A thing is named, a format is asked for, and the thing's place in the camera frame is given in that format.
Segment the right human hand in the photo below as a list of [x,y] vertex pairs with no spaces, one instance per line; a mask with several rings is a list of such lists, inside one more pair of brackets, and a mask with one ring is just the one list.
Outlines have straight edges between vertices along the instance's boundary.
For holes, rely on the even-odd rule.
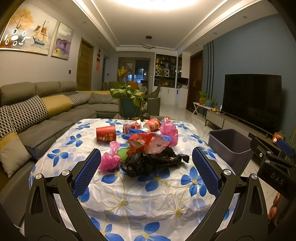
[[273,220],[277,213],[278,213],[278,203],[280,201],[280,193],[277,193],[276,196],[274,197],[274,200],[273,200],[273,204],[271,206],[271,208],[269,209],[269,213],[268,213],[268,219],[269,220]]

